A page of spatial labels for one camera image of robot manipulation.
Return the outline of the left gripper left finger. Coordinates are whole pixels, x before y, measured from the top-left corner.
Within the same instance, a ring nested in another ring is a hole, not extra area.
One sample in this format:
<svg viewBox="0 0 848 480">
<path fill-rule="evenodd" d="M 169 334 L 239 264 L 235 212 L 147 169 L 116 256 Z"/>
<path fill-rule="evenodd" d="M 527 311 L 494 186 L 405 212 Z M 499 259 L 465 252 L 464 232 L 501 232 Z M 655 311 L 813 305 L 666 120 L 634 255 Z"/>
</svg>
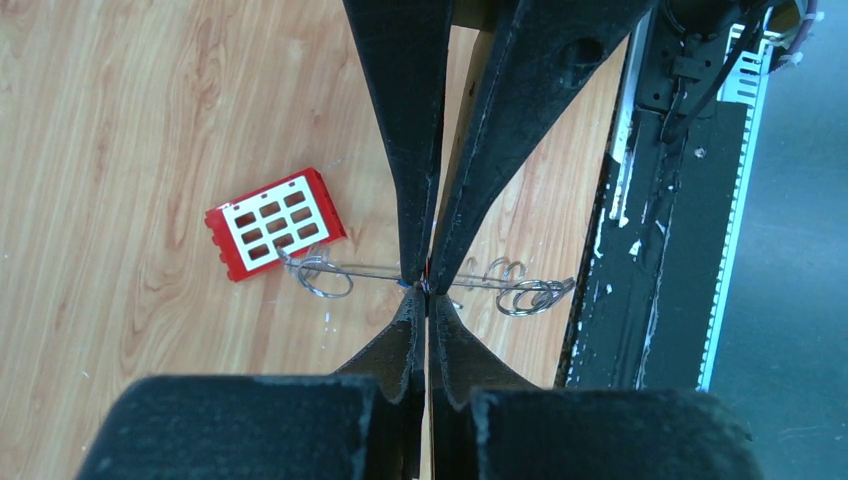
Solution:
<svg viewBox="0 0 848 480">
<path fill-rule="evenodd" d="M 426 294 L 328 375 L 157 375 L 113 404 L 82 479 L 413 479 Z"/>
</svg>

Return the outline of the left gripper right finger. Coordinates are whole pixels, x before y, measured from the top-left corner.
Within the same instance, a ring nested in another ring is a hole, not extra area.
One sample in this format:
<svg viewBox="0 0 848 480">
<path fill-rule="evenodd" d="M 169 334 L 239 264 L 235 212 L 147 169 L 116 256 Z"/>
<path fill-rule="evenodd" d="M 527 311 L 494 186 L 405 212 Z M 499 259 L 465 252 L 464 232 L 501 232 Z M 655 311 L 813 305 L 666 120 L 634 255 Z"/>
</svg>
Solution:
<svg viewBox="0 0 848 480">
<path fill-rule="evenodd" d="M 431 463 L 438 479 L 758 479 L 749 435 L 684 390 L 542 389 L 428 305 Z"/>
</svg>

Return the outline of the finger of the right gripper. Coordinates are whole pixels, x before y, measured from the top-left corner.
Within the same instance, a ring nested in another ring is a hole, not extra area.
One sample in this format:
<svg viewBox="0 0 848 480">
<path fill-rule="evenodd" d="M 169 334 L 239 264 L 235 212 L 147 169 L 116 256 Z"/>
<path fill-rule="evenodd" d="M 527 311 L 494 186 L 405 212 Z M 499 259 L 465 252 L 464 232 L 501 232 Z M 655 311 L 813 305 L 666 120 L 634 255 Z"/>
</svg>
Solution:
<svg viewBox="0 0 848 480">
<path fill-rule="evenodd" d="M 653 1 L 495 1 L 445 177 L 429 265 L 444 295 L 493 202 Z"/>
<path fill-rule="evenodd" d="M 344 4 L 392 174 L 401 278 L 425 273 L 439 193 L 451 1 Z"/>
</svg>

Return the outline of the grey metal keyring disc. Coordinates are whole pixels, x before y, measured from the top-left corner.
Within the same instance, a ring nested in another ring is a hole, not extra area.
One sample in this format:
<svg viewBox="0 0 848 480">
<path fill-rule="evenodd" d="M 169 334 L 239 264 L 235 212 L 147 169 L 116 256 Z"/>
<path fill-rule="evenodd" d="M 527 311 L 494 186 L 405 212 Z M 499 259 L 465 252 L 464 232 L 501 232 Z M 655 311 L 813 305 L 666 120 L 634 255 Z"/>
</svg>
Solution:
<svg viewBox="0 0 848 480">
<path fill-rule="evenodd" d="M 357 279 L 391 282 L 402 288 L 417 287 L 427 294 L 435 292 L 428 270 L 425 270 L 419 279 L 406 282 L 401 278 L 400 269 L 397 267 L 335 263 L 329 258 L 329 248 L 319 244 L 308 247 L 306 253 L 299 257 L 282 247 L 277 247 L 275 252 L 297 283 L 319 298 L 345 298 L 353 292 Z M 474 258 L 466 264 L 472 270 L 458 274 L 451 286 L 492 293 L 496 310 L 508 317 L 529 317 L 549 311 L 577 286 L 573 277 L 561 280 L 530 278 L 525 263 L 506 256 L 492 260 L 480 275 L 475 273 Z"/>
</svg>

